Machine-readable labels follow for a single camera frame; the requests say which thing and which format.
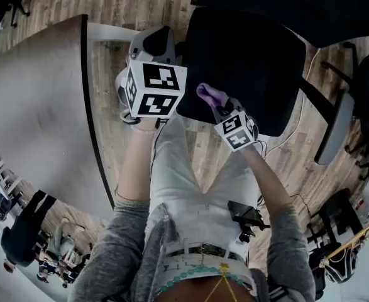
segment gray cardigan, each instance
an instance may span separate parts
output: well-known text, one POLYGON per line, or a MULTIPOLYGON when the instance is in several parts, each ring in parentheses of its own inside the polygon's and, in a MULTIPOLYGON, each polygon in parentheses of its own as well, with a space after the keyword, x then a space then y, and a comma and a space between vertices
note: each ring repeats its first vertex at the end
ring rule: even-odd
MULTIPOLYGON (((164 205, 152 213, 156 220, 145 245, 149 202, 118 198, 114 218, 96 243, 89 263, 72 286, 69 302, 151 302, 155 294, 166 243, 179 240, 174 221, 164 205)), ((293 208, 271 216, 272 237, 268 250, 270 284, 286 288, 281 301, 313 302, 314 280, 309 268, 306 240, 293 208)), ((259 269, 250 269, 258 300, 270 301, 267 279, 259 269)))

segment floor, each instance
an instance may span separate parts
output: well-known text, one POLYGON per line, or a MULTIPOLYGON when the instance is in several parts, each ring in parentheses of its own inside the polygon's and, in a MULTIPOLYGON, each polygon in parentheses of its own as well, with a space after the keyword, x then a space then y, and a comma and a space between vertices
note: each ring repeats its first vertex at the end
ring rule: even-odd
MULTIPOLYGON (((185 37, 187 25, 194 7, 190 0, 26 0, 30 5, 31 16, 18 16, 18 27, 10 28, 9 14, 4 19, 4 30, 0 33, 0 53, 11 48, 26 37, 71 16, 86 13, 90 21, 127 28, 144 30, 151 26, 168 25, 175 32, 176 42, 185 37)), ((369 37, 354 40, 358 47, 359 60, 369 54, 369 37)), ((347 85, 333 73, 325 71, 320 62, 331 62, 347 74, 351 74, 351 52, 340 44, 319 51, 311 65, 317 49, 306 43, 307 57, 304 75, 311 66, 308 81, 316 86, 326 97, 334 102, 336 93, 347 85)), ((106 171, 113 189, 117 186, 119 168, 122 163, 124 140, 123 125, 119 120, 121 107, 114 90, 114 79, 124 67, 126 44, 98 43, 92 53, 92 73, 94 76, 94 93, 96 96, 95 119, 101 126, 102 147, 106 154, 106 171)), ((299 94, 297 104, 290 123, 284 134, 279 138, 271 138, 268 150, 283 142, 297 126, 302 94, 299 94)), ((364 182, 358 178, 361 171, 355 165, 357 157, 351 157, 340 151, 329 166, 318 166, 314 163, 314 155, 322 140, 327 124, 318 114, 312 104, 304 101, 303 112, 298 130, 282 147, 274 150, 267 157, 267 162, 278 174, 290 194, 300 194, 304 197, 310 211, 315 212, 322 203, 344 187, 351 189, 354 200, 359 195, 364 182)), ((359 123, 350 128, 346 143, 352 146, 360 138, 359 123)), ((189 145, 192 166, 201 188, 206 191, 214 180, 219 169, 226 161, 229 150, 214 133, 211 125, 187 120, 187 143, 189 145)), ((25 184, 27 197, 32 189, 25 184)), ((295 207, 300 216, 302 227, 306 229, 309 222, 307 209, 298 196, 293 197, 295 207)), ((262 215, 269 223, 265 208, 262 215)), ((87 231, 79 240, 79 247, 85 250, 89 242, 94 242, 104 223, 90 217, 73 207, 57 203, 45 222, 45 229, 55 228, 62 216, 68 216, 76 223, 83 225, 87 231)), ((257 232, 252 241, 250 259, 255 265, 266 269, 266 251, 270 239, 270 230, 257 232)))

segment white shorts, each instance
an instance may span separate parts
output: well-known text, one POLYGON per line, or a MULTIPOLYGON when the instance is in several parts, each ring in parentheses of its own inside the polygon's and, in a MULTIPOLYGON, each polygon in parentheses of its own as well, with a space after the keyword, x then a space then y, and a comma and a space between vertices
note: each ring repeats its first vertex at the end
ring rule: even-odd
POLYGON ((192 170, 183 118, 174 115, 162 128, 156 144, 151 175, 150 212, 165 203, 176 223, 182 243, 167 254, 208 243, 246 259, 247 243, 238 240, 240 226, 231 219, 228 201, 256 207, 258 185, 245 159, 232 153, 212 186, 203 194, 192 170))

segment purple glove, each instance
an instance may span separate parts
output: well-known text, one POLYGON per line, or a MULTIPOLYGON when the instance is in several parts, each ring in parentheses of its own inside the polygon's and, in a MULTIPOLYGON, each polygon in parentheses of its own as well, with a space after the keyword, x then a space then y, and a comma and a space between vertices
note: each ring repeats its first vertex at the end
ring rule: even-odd
POLYGON ((198 85, 197 95, 207 102, 212 109, 219 108, 220 106, 224 108, 229 99, 229 96, 225 92, 215 89, 206 83, 198 85))

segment belt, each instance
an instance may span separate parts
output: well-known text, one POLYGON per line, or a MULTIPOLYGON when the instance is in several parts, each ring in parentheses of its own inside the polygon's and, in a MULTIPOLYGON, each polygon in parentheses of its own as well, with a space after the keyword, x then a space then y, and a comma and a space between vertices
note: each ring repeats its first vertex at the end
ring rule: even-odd
MULTIPOLYGON (((169 253, 166 257, 173 257, 178 255, 184 255, 184 249, 176 250, 175 252, 169 253)), ((211 244, 202 244, 201 246, 191 247, 189 248, 189 254, 206 254, 218 257, 224 257, 226 255, 226 249, 222 249, 221 247, 211 245, 211 244)), ((234 252, 229 252, 228 259, 239 260, 244 263, 245 260, 239 254, 234 252)))

